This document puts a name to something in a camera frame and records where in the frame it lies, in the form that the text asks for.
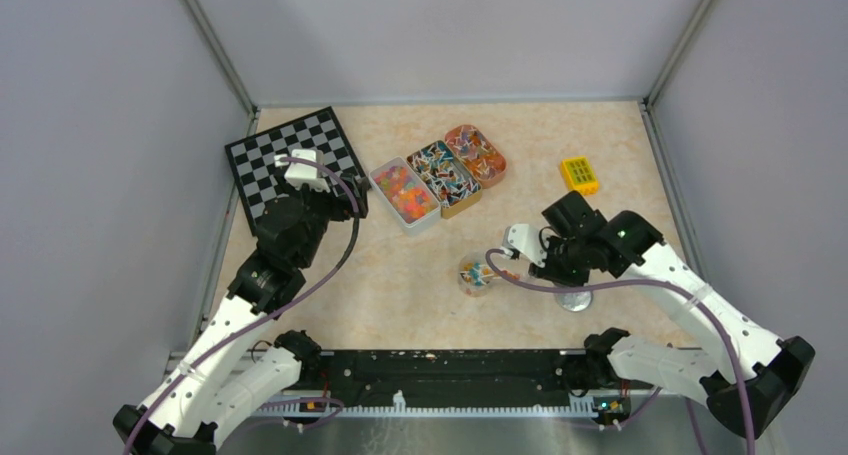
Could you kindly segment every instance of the floor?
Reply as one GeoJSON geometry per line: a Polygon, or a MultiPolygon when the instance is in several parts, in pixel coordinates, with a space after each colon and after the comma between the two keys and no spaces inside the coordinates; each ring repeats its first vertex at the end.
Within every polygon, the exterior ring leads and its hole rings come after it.
{"type": "MultiPolygon", "coordinates": [[[[313,111],[262,110],[258,131],[313,111]]],[[[457,283],[460,260],[500,245],[514,223],[546,225],[541,211],[566,193],[559,162],[586,156],[601,189],[587,198],[607,218],[633,210],[673,247],[679,239],[636,102],[527,103],[334,107],[366,170],[474,124],[507,158],[499,185],[482,200],[417,237],[407,237],[385,206],[369,194],[371,213],[345,267],[319,292],[280,318],[266,333],[307,333],[325,348],[574,348],[584,338],[618,327],[658,343],[692,346],[692,339],[653,302],[632,289],[599,292],[580,313],[553,295],[501,285],[481,297],[457,283]]],[[[215,307],[239,265],[253,251],[243,209],[232,230],[218,280],[215,307]]],[[[313,266],[314,283],[338,260],[350,223],[331,224],[313,266]]],[[[609,280],[597,274],[590,281],[609,280]]]]}

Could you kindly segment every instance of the wooden table surface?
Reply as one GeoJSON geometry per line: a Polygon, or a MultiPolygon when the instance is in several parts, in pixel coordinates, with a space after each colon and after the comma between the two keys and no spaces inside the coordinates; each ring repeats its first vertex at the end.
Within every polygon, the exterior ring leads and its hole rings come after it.
{"type": "MultiPolygon", "coordinates": [[[[258,130],[316,108],[264,109],[258,130]]],[[[350,260],[264,338],[305,329],[329,349],[578,348],[587,335],[618,327],[658,343],[693,345],[633,289],[598,292],[587,310],[571,313],[553,295],[504,283],[469,297],[456,280],[460,260],[500,246],[508,225],[546,225],[541,211],[566,193],[559,162],[574,156],[588,157],[600,180],[600,191],[587,197],[594,208],[608,219],[621,210],[640,213],[681,253],[636,102],[334,108],[366,171],[441,139],[457,125],[473,124],[505,155],[509,172],[479,203],[413,238],[369,192],[371,213],[362,221],[350,260]]],[[[241,204],[230,216],[213,313],[255,246],[241,204]]],[[[307,286],[338,261],[349,236],[350,222],[330,225],[313,266],[304,272],[307,286]]],[[[591,281],[609,279],[593,274],[591,281]]]]}

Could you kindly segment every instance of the yellow object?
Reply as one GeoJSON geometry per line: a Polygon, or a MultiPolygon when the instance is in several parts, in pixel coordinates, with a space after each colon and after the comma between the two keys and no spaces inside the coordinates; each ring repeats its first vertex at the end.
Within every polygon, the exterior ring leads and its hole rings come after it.
{"type": "Polygon", "coordinates": [[[586,157],[566,158],[560,163],[559,171],[568,189],[577,190],[583,196],[591,195],[601,188],[586,157]]]}

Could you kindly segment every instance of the colorful candy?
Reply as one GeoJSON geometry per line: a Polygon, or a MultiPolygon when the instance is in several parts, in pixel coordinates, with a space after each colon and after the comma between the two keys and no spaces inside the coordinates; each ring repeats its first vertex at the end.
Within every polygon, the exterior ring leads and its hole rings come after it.
{"type": "Polygon", "coordinates": [[[406,223],[413,223],[438,208],[430,192],[421,188],[404,167],[393,166],[374,177],[374,181],[406,223]]]}
{"type": "Polygon", "coordinates": [[[456,157],[486,188],[500,181],[506,159],[474,125],[461,125],[445,135],[456,157]]]}
{"type": "Polygon", "coordinates": [[[453,153],[441,140],[406,157],[406,161],[436,194],[443,209],[471,199],[482,189],[480,183],[457,164],[453,153]]]}

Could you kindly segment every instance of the white container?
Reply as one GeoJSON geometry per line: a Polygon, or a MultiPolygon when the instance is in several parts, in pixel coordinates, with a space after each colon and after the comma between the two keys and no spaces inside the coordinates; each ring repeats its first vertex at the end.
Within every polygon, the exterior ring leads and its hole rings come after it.
{"type": "Polygon", "coordinates": [[[439,200],[402,158],[393,158],[372,170],[368,181],[407,235],[418,235],[441,219],[439,200]],[[403,205],[410,205],[410,201],[415,208],[404,210],[403,205]]]}

